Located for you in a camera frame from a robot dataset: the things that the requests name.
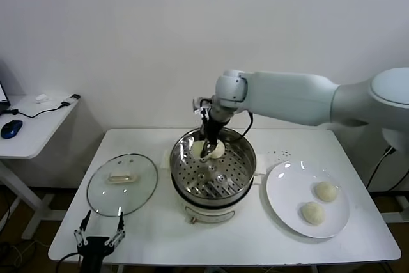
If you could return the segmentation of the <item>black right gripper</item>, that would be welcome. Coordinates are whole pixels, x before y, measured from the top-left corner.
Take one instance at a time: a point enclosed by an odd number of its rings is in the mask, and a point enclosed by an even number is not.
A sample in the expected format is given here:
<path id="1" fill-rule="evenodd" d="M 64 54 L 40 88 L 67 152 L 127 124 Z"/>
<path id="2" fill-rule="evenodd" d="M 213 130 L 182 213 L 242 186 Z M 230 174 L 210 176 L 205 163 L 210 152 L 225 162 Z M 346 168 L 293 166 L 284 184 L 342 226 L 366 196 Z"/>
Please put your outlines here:
<path id="1" fill-rule="evenodd" d="M 200 152 L 200 160 L 207 160 L 217 148 L 217 138 L 221 129 L 226 125 L 225 122 L 219 122 L 213 118 L 204 119 L 201 126 L 201 137 L 208 143 L 203 144 Z"/>

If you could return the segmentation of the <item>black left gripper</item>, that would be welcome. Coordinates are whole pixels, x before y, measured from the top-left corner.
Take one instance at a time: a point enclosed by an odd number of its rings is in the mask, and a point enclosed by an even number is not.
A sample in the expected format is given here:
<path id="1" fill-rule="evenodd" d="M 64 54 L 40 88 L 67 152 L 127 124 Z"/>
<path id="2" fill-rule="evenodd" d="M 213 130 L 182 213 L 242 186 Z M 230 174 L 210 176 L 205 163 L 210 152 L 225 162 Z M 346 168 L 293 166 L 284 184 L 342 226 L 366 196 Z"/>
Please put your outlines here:
<path id="1" fill-rule="evenodd" d="M 125 223 L 122 212 L 113 237 L 90 236 L 86 238 L 85 231 L 89 218 L 90 211 L 81 221 L 79 228 L 74 230 L 73 233 L 78 247 L 77 251 L 82 256 L 80 273 L 99 273 L 104 258 L 112 254 L 112 248 L 117 247 L 125 238 Z"/>

